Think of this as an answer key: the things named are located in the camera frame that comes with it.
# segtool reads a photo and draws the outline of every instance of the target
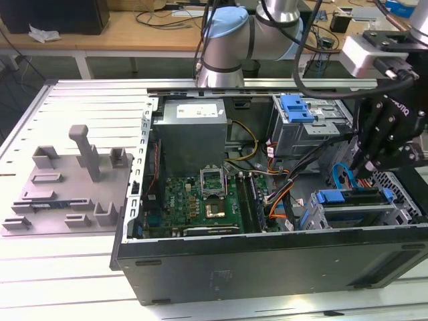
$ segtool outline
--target floor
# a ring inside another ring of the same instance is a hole
[[[138,58],[137,61],[139,71],[132,73],[128,58],[88,58],[95,78],[192,78],[192,59]],[[80,79],[73,58],[34,57],[31,62],[46,78]],[[291,61],[261,61],[260,63],[259,78],[291,77]],[[26,68],[26,66],[27,62],[23,60],[18,71],[0,78],[0,143],[25,112],[37,94],[37,89],[43,85],[43,80],[31,67]],[[244,64],[243,69],[251,69],[251,66],[246,67]],[[319,68],[313,64],[312,69],[314,71],[310,70],[306,74],[307,78],[317,78],[318,70],[322,71],[324,66]],[[339,62],[330,62],[322,77],[347,78],[349,74]]]

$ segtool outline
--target motherboard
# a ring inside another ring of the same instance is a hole
[[[261,204],[267,194],[265,178],[258,175],[169,177],[161,213],[144,219],[145,237],[261,232],[266,228]]]

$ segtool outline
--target ram slot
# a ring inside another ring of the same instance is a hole
[[[260,229],[261,231],[263,231],[266,228],[265,213],[263,211],[261,201],[259,200],[259,197],[257,195],[257,187],[255,185],[254,177],[248,177],[248,181],[251,187],[251,202],[253,203],[253,208],[255,209],[255,212],[257,213],[257,219],[259,221]]]
[[[251,205],[248,202],[247,188],[245,186],[245,181],[243,177],[239,177],[238,174],[235,175],[235,185],[238,196],[239,209],[241,212],[241,219],[243,225],[244,233],[254,233],[255,223],[253,217],[251,216]]]

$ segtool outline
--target black computer case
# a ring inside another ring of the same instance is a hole
[[[0,15],[10,33],[27,33],[31,24],[85,35],[101,34],[110,17],[106,0],[0,0]]]

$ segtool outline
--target white table leg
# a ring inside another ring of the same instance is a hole
[[[138,72],[138,62],[136,61],[136,58],[130,57],[129,61],[131,63],[131,71],[132,72]]]
[[[86,61],[86,54],[84,52],[75,53],[74,59],[76,59],[76,63],[80,72],[80,77],[82,77],[82,79],[94,79],[92,70],[88,65],[88,62]]]
[[[11,70],[16,71],[19,69],[18,64],[16,63],[15,56],[0,56],[1,61],[9,66]]]

